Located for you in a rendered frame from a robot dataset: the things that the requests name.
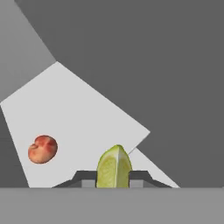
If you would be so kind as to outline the yellow-green lemon wedge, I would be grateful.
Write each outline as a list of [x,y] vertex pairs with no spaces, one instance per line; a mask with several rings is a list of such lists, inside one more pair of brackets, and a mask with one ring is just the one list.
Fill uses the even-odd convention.
[[117,144],[105,151],[97,165],[97,188],[128,188],[132,171],[130,158],[125,149]]

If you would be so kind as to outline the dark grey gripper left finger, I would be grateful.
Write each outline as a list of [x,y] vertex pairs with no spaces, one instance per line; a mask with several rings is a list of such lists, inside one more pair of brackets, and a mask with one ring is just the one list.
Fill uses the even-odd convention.
[[55,188],[96,188],[97,171],[77,171],[74,176]]

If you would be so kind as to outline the red-orange peach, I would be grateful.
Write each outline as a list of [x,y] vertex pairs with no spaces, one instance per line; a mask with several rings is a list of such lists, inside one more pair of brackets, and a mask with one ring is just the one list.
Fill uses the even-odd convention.
[[34,164],[45,164],[57,153],[58,144],[51,136],[38,136],[28,149],[28,158]]

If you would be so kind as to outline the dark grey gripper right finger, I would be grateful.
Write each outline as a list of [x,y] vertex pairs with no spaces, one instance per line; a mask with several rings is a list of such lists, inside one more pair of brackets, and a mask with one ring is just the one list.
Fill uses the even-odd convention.
[[147,171],[131,171],[129,173],[129,188],[170,188],[162,182],[152,178]]

